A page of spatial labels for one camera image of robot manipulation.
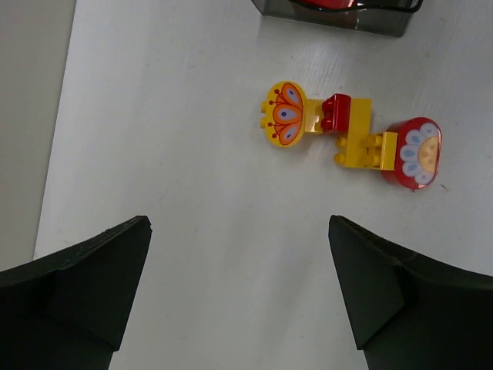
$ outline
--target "yellow lego brick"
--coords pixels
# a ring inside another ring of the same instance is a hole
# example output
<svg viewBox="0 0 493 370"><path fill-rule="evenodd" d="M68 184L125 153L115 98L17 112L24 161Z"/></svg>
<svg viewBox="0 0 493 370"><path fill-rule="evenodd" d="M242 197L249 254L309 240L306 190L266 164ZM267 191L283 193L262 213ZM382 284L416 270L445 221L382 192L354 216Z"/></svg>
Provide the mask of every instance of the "yellow lego brick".
<svg viewBox="0 0 493 370"><path fill-rule="evenodd" d="M372 170L392 171L395 168L397 150L396 133L373 133L365 140L367 155L364 165Z"/></svg>
<svg viewBox="0 0 493 370"><path fill-rule="evenodd" d="M334 162L345 167L368 168L366 139L371 127L371 99L352 99L347 135L336 142L339 153Z"/></svg>
<svg viewBox="0 0 493 370"><path fill-rule="evenodd" d="M321 126L321 121L325 117L322 110L323 100L319 99L307 99L305 109L305 133L311 133L314 135L320 135L324 133Z"/></svg>
<svg viewBox="0 0 493 370"><path fill-rule="evenodd" d="M380 169L383 171L395 170L395 156L397 152L397 133L384 133Z"/></svg>

